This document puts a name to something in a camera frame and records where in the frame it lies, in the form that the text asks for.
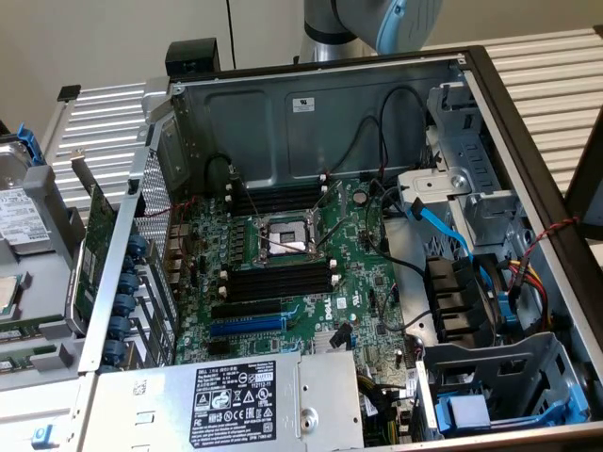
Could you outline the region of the black plastic fan shroud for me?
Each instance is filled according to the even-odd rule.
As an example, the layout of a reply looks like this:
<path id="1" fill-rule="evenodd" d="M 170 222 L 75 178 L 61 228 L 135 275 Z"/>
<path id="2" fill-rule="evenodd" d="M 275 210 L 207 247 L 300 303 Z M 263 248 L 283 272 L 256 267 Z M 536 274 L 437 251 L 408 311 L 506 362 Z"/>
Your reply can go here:
<path id="1" fill-rule="evenodd" d="M 428 257 L 424 282 L 440 344 L 465 348 L 492 345 L 492 323 L 468 257 L 455 261 Z"/>

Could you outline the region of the grey parts rack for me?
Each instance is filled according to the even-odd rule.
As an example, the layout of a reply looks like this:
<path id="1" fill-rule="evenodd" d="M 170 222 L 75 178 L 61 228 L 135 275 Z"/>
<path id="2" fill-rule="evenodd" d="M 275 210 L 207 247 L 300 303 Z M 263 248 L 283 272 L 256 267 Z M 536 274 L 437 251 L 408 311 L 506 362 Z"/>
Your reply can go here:
<path id="1" fill-rule="evenodd" d="M 33 368 L 0 373 L 0 392 L 75 378 L 84 337 L 74 328 L 69 304 L 85 227 L 74 208 L 65 205 L 55 174 L 47 165 L 30 167 L 23 182 L 25 194 L 35 203 L 53 249 L 17 255 L 0 239 L 0 277 L 23 274 L 23 292 L 0 322 L 61 315 L 62 320 L 41 325 L 41 336 L 0 342 L 0 351 L 55 345 L 52 353 L 33 356 Z"/>

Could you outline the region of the blue expansion slot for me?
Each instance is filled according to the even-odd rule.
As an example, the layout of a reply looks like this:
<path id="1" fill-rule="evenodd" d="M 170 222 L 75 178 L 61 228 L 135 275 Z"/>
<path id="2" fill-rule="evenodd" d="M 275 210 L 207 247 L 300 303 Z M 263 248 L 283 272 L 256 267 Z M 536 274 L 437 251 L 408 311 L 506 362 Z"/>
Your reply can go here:
<path id="1" fill-rule="evenodd" d="M 264 331 L 282 331 L 286 328 L 286 319 L 280 315 L 258 316 L 229 322 L 214 323 L 210 326 L 212 337 L 223 337 Z"/>

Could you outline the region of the blue plastic disk rail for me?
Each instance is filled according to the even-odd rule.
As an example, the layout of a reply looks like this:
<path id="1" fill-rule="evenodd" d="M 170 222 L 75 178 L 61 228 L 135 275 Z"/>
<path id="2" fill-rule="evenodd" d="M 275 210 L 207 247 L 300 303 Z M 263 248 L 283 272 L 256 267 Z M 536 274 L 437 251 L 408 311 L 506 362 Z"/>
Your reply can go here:
<path id="1" fill-rule="evenodd" d="M 19 125 L 16 137 L 24 145 L 25 153 L 33 166 L 42 166 L 46 164 L 39 142 L 34 133 L 26 128 L 23 122 Z"/>

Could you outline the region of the silver CPU chip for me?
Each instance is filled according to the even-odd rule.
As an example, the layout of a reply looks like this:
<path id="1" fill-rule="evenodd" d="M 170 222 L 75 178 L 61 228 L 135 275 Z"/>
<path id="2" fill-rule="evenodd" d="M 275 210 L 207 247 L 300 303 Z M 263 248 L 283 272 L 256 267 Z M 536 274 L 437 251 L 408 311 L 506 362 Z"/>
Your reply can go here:
<path id="1" fill-rule="evenodd" d="M 24 275 L 0 277 L 0 315 L 8 315 L 23 292 Z"/>

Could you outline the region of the black box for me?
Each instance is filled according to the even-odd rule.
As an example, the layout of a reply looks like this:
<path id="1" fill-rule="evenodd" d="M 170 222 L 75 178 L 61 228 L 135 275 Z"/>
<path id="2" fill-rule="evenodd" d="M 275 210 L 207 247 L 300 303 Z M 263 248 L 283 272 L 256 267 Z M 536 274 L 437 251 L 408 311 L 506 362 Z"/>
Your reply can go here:
<path id="1" fill-rule="evenodd" d="M 217 39 L 174 41 L 167 50 L 164 62 L 171 81 L 199 74 L 218 73 L 220 57 Z"/>

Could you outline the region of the thin metal locking lever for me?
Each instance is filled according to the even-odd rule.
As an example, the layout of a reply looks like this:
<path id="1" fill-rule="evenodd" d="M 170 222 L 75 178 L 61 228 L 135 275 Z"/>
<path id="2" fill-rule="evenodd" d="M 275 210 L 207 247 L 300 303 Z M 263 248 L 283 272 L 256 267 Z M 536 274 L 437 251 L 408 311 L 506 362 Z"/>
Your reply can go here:
<path id="1" fill-rule="evenodd" d="M 236 216 L 249 215 L 254 219 L 255 227 L 260 230 L 265 226 L 265 222 L 253 201 L 253 197 L 241 175 L 236 174 L 233 179 L 234 188 L 233 194 L 233 212 Z"/>
<path id="2" fill-rule="evenodd" d="M 340 219 L 327 233 L 318 241 L 319 250 L 335 249 L 340 245 L 356 238 L 358 235 L 357 221 L 354 216 Z"/>

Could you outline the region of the silver hard disk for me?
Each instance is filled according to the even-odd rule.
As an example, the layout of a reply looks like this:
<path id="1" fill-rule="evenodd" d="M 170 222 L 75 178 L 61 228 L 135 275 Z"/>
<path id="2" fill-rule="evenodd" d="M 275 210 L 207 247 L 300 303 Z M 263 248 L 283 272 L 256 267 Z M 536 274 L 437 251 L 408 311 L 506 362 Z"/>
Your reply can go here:
<path id="1" fill-rule="evenodd" d="M 23 189 L 31 166 L 32 158 L 21 141 L 0 138 L 0 239 L 21 256 L 53 249 L 41 215 Z"/>

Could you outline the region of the long black expansion slot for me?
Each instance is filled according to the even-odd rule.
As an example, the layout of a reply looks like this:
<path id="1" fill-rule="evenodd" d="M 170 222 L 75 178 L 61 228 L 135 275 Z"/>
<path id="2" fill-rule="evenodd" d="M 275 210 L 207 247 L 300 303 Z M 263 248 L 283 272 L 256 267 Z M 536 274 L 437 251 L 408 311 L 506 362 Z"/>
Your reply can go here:
<path id="1" fill-rule="evenodd" d="M 278 299 L 223 304 L 211 308 L 212 319 L 277 315 L 282 312 L 282 303 Z"/>

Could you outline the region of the green Dell motherboard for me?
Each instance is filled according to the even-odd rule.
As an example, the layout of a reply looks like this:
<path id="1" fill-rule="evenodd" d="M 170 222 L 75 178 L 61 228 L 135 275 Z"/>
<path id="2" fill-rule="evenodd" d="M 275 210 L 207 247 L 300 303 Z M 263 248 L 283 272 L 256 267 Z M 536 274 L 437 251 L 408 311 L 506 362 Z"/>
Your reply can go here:
<path id="1" fill-rule="evenodd" d="M 368 195 L 365 206 L 356 206 L 357 189 Z M 416 357 L 403 332 L 399 305 L 402 285 L 387 255 L 387 237 L 379 193 L 361 179 L 330 181 L 310 208 L 318 208 L 325 234 L 340 219 L 354 216 L 356 238 L 335 249 L 327 249 L 324 260 L 334 271 L 331 293 L 278 299 L 280 315 L 286 319 L 282 331 L 264 331 L 212 337 L 210 326 L 249 317 L 212 319 L 211 308 L 228 302 L 218 295 L 224 266 L 249 268 L 255 248 L 253 217 L 231 214 L 232 197 L 226 190 L 184 204 L 174 217 L 171 230 L 173 253 L 182 260 L 175 289 L 180 324 L 175 346 L 178 364 L 298 352 L 313 353 L 318 331 L 336 331 L 343 323 L 352 326 L 352 353 L 357 371 L 385 390 L 408 387 L 408 375 Z M 210 356 L 206 344 L 228 340 L 228 355 Z"/>

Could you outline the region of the silver finned chipset heatsink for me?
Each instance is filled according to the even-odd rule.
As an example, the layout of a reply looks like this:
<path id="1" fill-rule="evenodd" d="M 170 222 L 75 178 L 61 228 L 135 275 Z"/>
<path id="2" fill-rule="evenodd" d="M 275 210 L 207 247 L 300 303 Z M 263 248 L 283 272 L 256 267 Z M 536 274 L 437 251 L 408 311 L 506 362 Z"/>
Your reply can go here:
<path id="1" fill-rule="evenodd" d="M 343 343 L 339 347 L 333 347 L 330 343 L 330 340 L 333 338 L 335 331 L 318 331 L 314 335 L 313 339 L 313 353 L 321 354 L 321 353 L 336 353 L 336 352 L 344 352 L 348 351 L 346 343 Z"/>

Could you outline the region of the grey disk bay blue rails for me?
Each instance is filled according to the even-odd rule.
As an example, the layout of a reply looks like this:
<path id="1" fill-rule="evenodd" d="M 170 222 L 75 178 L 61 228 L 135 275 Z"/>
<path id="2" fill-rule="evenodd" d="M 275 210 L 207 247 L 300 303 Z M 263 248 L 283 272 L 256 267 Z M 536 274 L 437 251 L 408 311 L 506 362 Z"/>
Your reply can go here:
<path id="1" fill-rule="evenodd" d="M 551 332 L 482 348 L 427 347 L 416 363 L 416 442 L 587 423 L 588 399 Z"/>

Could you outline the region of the metal CPU socket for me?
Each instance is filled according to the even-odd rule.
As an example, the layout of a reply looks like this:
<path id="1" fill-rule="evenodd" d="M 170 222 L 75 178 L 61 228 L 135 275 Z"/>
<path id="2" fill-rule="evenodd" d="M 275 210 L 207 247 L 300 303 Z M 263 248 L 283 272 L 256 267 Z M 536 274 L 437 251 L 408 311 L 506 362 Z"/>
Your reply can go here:
<path id="1" fill-rule="evenodd" d="M 319 209 L 265 214 L 252 222 L 254 266 L 287 266 L 326 257 L 324 221 Z"/>

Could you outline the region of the black RAM slot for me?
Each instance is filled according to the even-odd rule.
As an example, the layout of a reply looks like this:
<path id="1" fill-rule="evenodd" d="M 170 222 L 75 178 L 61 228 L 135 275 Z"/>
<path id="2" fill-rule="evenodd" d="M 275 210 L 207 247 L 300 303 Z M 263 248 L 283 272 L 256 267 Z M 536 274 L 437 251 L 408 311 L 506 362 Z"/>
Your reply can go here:
<path id="1" fill-rule="evenodd" d="M 260 188 L 238 188 L 236 194 L 245 198 L 248 192 L 254 202 L 316 201 L 321 195 L 320 184 L 285 185 Z"/>
<path id="2" fill-rule="evenodd" d="M 330 268 L 327 260 L 317 261 L 293 261 L 286 265 L 251 266 L 249 268 L 234 268 L 224 266 L 219 275 L 226 276 L 229 281 L 238 279 L 255 279 L 271 277 L 290 276 L 325 276 L 330 278 L 334 271 Z"/>
<path id="3" fill-rule="evenodd" d="M 325 266 L 288 266 L 234 271 L 226 284 L 228 294 L 243 291 L 332 292 L 332 272 Z"/>
<path id="4" fill-rule="evenodd" d="M 312 207 L 319 198 L 314 200 L 307 201 L 293 201 L 293 202 L 255 202 L 255 205 L 259 211 L 259 214 L 268 214 L 268 213 L 276 213 L 276 212 L 284 212 L 284 211 L 296 211 L 303 210 Z M 238 217 L 233 212 L 233 205 L 231 208 L 231 214 L 235 217 Z"/>

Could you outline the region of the light grey cover panel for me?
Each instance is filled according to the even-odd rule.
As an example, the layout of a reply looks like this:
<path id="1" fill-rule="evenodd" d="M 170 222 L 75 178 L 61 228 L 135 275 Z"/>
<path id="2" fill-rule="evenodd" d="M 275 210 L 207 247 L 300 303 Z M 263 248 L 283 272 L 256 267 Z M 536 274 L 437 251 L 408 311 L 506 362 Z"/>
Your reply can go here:
<path id="1" fill-rule="evenodd" d="M 83 452 L 99 377 L 0 392 L 0 452 Z M 38 426 L 53 425 L 52 448 L 33 450 Z"/>

